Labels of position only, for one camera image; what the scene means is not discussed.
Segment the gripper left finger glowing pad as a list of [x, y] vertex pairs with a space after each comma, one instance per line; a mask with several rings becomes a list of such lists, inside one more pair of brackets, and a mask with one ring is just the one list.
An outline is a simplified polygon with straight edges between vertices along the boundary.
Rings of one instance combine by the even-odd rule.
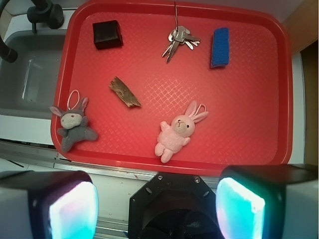
[[0, 174], [2, 239], [92, 239], [98, 193], [84, 171]]

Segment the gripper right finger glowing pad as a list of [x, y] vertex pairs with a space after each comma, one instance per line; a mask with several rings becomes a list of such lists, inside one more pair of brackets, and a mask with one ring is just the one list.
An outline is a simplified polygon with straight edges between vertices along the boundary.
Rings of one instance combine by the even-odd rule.
[[216, 213], [226, 239], [317, 239], [318, 167], [228, 166], [217, 185]]

